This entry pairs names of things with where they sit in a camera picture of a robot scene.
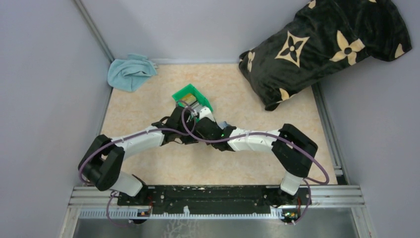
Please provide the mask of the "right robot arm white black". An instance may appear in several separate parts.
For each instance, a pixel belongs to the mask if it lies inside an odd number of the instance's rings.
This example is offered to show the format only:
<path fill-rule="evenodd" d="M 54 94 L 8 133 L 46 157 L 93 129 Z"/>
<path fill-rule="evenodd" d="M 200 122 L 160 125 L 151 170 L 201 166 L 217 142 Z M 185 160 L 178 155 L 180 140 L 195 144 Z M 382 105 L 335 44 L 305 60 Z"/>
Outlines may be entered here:
<path fill-rule="evenodd" d="M 273 154 L 286 170 L 280 192 L 295 195 L 308 175 L 318 145 L 291 124 L 271 131 L 249 131 L 235 126 L 221 128 L 209 118 L 197 122 L 194 132 L 220 151 L 257 151 Z"/>

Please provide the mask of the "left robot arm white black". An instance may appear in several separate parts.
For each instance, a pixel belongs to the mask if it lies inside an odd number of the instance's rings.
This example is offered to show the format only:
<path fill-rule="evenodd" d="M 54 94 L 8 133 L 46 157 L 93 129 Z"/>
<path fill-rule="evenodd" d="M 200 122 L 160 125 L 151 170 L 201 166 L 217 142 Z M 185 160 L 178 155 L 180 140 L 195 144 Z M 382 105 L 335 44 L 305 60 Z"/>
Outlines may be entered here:
<path fill-rule="evenodd" d="M 135 197 L 145 189 L 146 184 L 138 177 L 123 172 L 123 161 L 176 139 L 193 143 L 186 129 L 193 130 L 195 122 L 193 112 L 177 106 L 170 116 L 144 130 L 115 138 L 98 135 L 78 165 L 79 178 L 99 191 L 115 190 Z"/>

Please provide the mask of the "blue leather card holder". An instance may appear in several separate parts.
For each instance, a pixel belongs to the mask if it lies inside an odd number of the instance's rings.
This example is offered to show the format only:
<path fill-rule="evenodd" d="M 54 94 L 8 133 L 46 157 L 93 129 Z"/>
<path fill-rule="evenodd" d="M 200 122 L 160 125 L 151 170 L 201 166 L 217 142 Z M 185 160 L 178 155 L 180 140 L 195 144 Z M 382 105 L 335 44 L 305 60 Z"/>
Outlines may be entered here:
<path fill-rule="evenodd" d="M 229 126 L 229 124 L 228 124 L 226 121 L 222 121 L 222 122 L 218 123 L 218 126 L 219 126 L 221 129 L 224 129 L 224 128 L 226 128 L 227 126 Z"/>

